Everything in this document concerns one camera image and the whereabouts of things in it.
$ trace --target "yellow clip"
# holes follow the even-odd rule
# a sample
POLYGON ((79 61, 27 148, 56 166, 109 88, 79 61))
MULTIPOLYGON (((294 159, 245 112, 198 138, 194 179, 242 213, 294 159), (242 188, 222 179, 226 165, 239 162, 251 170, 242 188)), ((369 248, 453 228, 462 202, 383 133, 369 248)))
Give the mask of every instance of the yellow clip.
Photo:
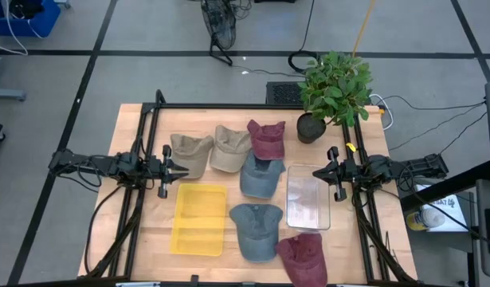
POLYGON ((352 144, 352 143, 346 143, 346 145, 347 145, 347 146, 349 147, 349 149, 351 149, 353 152, 355 152, 355 151, 356 151, 356 147, 355 147, 355 145, 354 145, 354 144, 352 144))

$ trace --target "black plant pot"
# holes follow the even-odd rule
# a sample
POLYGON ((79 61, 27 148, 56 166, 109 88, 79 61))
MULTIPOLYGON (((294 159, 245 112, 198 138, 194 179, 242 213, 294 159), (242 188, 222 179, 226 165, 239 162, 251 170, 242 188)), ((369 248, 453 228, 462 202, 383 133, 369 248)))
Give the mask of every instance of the black plant pot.
POLYGON ((296 123, 298 139, 304 144, 311 144, 319 139, 326 131, 324 120, 315 120, 311 112, 305 112, 296 123))

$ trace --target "gray floor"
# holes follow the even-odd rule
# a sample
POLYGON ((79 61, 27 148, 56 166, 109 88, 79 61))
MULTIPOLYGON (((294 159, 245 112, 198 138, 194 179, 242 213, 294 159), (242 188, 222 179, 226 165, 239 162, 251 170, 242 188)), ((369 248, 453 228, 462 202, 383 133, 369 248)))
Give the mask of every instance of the gray floor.
MULTIPOLYGON (((62 9, 51 36, 27 39, 30 49, 92 49, 110 0, 72 0, 62 9)), ((490 0, 460 1, 482 51, 490 53, 490 0)), ((352 50, 368 1, 316 1, 306 49, 352 50)), ((234 50, 297 50, 304 36, 309 0, 261 3, 237 23, 234 50)), ((15 47, 12 39, 0 43, 15 47)), ((186 0, 119 0, 103 50, 205 50, 209 37, 199 4, 186 0)), ((378 0, 359 47, 363 52, 472 53, 446 0, 378 0)), ((291 73, 285 57, 235 57, 237 65, 291 73)), ((470 104, 484 97, 485 78, 476 60, 366 59, 382 95, 400 95, 421 107, 470 104)), ((50 156, 55 151, 84 74, 88 57, 4 56, 0 88, 28 92, 26 102, 0 100, 0 123, 8 138, 0 147, 0 284, 10 275, 50 156)), ((68 147, 106 153, 121 103, 151 101, 160 88, 167 101, 185 103, 264 103, 268 81, 293 77, 243 74, 210 57, 98 57, 68 147)), ((398 99, 387 101, 394 126, 389 147, 462 111, 414 111, 398 99)), ((394 159, 436 153, 484 112, 477 108, 398 150, 394 159)), ((455 175, 490 159, 487 123, 470 128, 443 153, 455 175)), ((74 278, 96 195, 76 184, 55 182, 21 283, 74 278)), ((465 280, 465 254, 410 233, 419 277, 433 284, 465 280)))

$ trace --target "blue baseball cap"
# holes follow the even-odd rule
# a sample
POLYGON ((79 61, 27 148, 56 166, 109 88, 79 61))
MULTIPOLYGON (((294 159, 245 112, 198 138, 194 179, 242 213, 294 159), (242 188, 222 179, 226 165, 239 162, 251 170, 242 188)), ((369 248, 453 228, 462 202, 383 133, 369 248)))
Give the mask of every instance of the blue baseball cap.
POLYGON ((285 171, 281 159, 258 159, 253 150, 249 152, 241 168, 239 187, 244 195, 270 199, 276 190, 280 174, 285 171))
POLYGON ((236 223, 241 255, 251 262, 267 262, 276 256, 278 224, 284 212, 271 204, 243 203, 229 212, 236 223))

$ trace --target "transparent bin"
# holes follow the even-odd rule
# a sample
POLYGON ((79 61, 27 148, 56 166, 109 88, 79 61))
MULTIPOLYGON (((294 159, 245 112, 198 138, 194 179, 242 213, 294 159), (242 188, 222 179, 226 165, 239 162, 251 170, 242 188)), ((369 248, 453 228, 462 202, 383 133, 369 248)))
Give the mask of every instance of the transparent bin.
POLYGON ((312 175, 322 167, 292 165, 287 174, 287 225, 302 231, 330 228, 330 190, 312 175))
POLYGON ((179 184, 171 253, 221 255, 226 197, 224 186, 179 184))

